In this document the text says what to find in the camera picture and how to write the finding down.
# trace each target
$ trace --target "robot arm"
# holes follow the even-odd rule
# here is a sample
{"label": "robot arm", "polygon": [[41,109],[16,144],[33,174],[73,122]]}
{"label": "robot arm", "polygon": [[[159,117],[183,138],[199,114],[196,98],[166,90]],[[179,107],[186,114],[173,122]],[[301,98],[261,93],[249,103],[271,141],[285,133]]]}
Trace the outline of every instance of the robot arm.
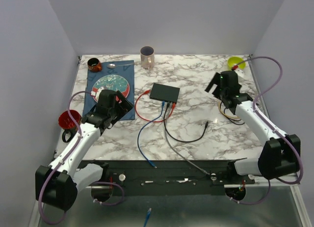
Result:
{"label": "robot arm", "polygon": [[[253,110],[253,99],[247,93],[240,93],[241,85],[238,83],[237,73],[234,71],[216,73],[205,91],[209,92],[214,85],[217,85],[213,91],[214,97],[240,117],[264,145],[259,158],[230,162],[228,164],[230,175],[253,174],[273,179],[299,171],[297,158],[289,146]],[[258,108],[257,110],[272,127],[292,143],[300,155],[300,139],[296,135],[287,135]]]}
{"label": "robot arm", "polygon": [[[98,103],[86,114],[81,122],[82,135],[76,133],[64,151],[53,160],[48,167],[40,166],[35,174],[36,199],[48,175],[61,165],[49,180],[44,191],[43,202],[67,211],[73,205],[77,194],[88,185],[100,180],[106,173],[107,164],[88,164],[85,168],[76,172],[80,162],[91,145],[103,134],[105,129],[113,126],[133,105],[122,95],[121,92],[102,90]],[[66,154],[79,143],[71,155],[63,160]]]}

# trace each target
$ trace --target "decorative plate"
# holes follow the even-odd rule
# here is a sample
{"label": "decorative plate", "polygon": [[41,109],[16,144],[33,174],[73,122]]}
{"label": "decorative plate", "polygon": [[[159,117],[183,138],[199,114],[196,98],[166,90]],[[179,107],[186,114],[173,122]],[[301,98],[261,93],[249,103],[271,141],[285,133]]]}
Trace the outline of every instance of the decorative plate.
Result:
{"label": "decorative plate", "polygon": [[96,93],[96,96],[93,97],[96,102],[98,102],[100,92],[103,89],[120,91],[123,96],[127,97],[130,92],[130,84],[125,78],[118,75],[107,75],[101,77],[99,80],[96,81],[92,89],[92,91]]}

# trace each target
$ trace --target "denim mat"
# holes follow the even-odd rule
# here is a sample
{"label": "denim mat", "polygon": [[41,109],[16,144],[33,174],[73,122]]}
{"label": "denim mat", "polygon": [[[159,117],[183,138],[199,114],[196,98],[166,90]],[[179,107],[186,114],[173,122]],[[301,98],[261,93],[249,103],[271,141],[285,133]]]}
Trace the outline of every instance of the denim mat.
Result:
{"label": "denim mat", "polygon": [[[91,92],[94,84],[101,77],[104,77],[107,75],[119,75],[119,76],[124,77],[129,82],[130,92],[129,92],[129,95],[127,96],[127,100],[134,105],[134,65],[117,66],[114,69],[109,69],[107,65],[110,63],[114,63],[115,65],[124,65],[124,64],[134,63],[134,61],[128,60],[128,61],[103,62],[102,63],[103,69],[101,72],[95,73],[95,72],[88,71],[86,91]],[[83,116],[86,115],[95,104],[96,104],[96,101],[94,100],[92,96],[85,95]],[[121,120],[134,120],[134,119],[135,119],[134,108],[130,112],[128,112],[123,118],[121,118]]]}

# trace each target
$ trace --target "yellow bowl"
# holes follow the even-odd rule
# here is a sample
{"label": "yellow bowl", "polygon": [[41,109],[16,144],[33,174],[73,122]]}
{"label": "yellow bowl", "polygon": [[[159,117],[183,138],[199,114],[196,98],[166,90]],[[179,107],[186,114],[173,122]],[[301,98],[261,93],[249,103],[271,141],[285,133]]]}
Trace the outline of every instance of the yellow bowl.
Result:
{"label": "yellow bowl", "polygon": [[[242,58],[240,57],[231,57],[228,59],[228,69],[231,70],[231,68],[234,66],[234,65],[237,65],[239,62],[242,62],[244,61]],[[243,70],[245,68],[245,62],[244,63],[241,63],[239,65],[239,68],[241,70]]]}

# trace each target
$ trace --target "gray wall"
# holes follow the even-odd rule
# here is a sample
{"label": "gray wall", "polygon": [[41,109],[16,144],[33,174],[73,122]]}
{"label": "gray wall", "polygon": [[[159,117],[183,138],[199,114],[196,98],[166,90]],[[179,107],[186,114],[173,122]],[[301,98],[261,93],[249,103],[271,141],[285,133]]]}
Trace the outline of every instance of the gray wall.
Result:
{"label": "gray wall", "polygon": [[[254,55],[274,57],[283,66],[281,82],[264,99],[270,118],[301,138],[301,193],[314,223],[314,0],[285,0]],[[262,89],[278,76],[278,67],[268,60],[253,65]]]}
{"label": "gray wall", "polygon": [[248,54],[283,0],[49,0],[80,54]]}
{"label": "gray wall", "polygon": [[48,0],[0,0],[0,226],[28,225],[77,57]]}

